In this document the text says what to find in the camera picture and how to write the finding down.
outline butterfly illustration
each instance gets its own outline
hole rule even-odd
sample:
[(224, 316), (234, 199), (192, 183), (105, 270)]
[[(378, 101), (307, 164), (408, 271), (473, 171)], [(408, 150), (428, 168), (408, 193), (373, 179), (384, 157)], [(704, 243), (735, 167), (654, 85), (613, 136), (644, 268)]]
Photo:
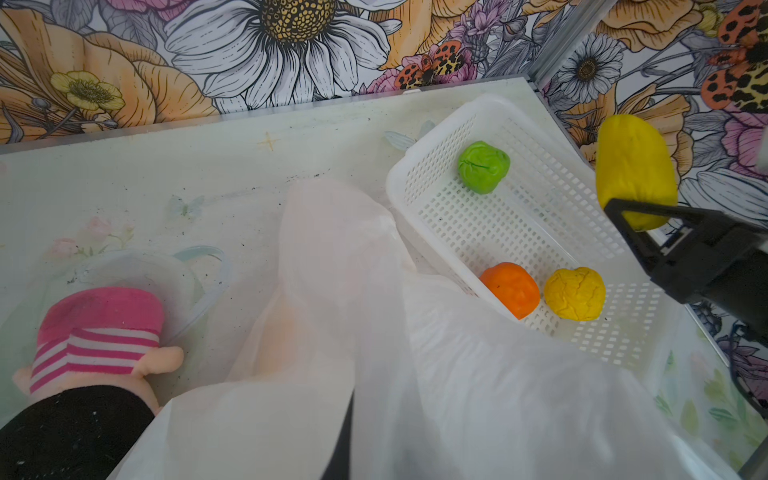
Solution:
[(422, 124), (422, 129), (419, 131), (419, 136), (411, 138), (408, 135), (401, 134), (396, 131), (388, 130), (384, 132), (384, 138), (387, 139), (390, 145), (394, 148), (402, 151), (408, 150), (418, 139), (427, 135), (435, 127), (435, 122), (427, 120)]
[(431, 85), (436, 75), (450, 75), (458, 71), (465, 63), (461, 53), (462, 43), (450, 40), (440, 45), (436, 51), (430, 50), (421, 56), (418, 63), (410, 63), (395, 78), (395, 86), (400, 90)]
[(203, 213), (203, 200), (205, 197), (200, 195), (192, 200), (190, 203), (181, 200), (181, 197), (176, 195), (170, 196), (170, 213), (172, 217), (183, 217), (189, 220), (194, 220)]
[(768, 113), (768, 1), (743, 0), (720, 24), (717, 37), (724, 50), (709, 60), (725, 67), (707, 77), (701, 97), (710, 108), (730, 104), (749, 113)]

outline plush doll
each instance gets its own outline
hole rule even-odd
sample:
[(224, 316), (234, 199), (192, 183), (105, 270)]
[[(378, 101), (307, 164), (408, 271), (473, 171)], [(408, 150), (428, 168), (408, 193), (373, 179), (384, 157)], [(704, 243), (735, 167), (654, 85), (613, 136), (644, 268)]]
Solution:
[(31, 366), (14, 375), (32, 405), (0, 429), (0, 479), (107, 478), (160, 411), (144, 377), (173, 372), (160, 348), (163, 304), (132, 288), (84, 290), (56, 303)]

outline yellow flower illustration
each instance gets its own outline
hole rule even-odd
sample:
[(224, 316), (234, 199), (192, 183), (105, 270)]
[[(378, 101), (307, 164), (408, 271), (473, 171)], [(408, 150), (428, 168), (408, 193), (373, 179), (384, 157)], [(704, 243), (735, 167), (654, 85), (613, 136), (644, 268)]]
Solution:
[(85, 110), (120, 110), (125, 106), (123, 94), (117, 87), (99, 81), (98, 77), (89, 71), (54, 73), (51, 76), (51, 86), (67, 94), (69, 103)]
[(717, 9), (715, 2), (700, 3), (694, 8), (701, 12), (702, 19), (696, 28), (701, 30), (707, 37), (717, 37), (717, 29), (720, 28), (720, 23), (723, 22), (725, 14)]

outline doll's ear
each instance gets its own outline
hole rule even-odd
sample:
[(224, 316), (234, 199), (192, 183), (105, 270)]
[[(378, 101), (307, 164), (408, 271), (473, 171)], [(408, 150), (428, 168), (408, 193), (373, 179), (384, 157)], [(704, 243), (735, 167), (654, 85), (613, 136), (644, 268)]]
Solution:
[(13, 374), (13, 383), (24, 395), (29, 395), (29, 387), (32, 386), (32, 367), (23, 366)]
[(178, 346), (164, 346), (145, 353), (134, 367), (133, 376), (147, 376), (150, 373), (173, 372), (184, 361), (184, 351)]

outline yellow clay ball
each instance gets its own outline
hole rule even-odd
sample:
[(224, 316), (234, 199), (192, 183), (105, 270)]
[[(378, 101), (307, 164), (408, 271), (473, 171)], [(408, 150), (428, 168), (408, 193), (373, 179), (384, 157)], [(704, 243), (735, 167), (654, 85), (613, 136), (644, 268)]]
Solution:
[[(600, 206), (611, 198), (649, 204), (677, 205), (675, 168), (664, 137), (634, 115), (613, 115), (598, 132), (595, 182)], [(638, 231), (661, 227), (667, 217), (627, 212), (624, 218)]]
[(544, 300), (557, 316), (588, 322), (597, 319), (603, 311), (605, 283), (600, 274), (591, 268), (561, 268), (547, 280)]

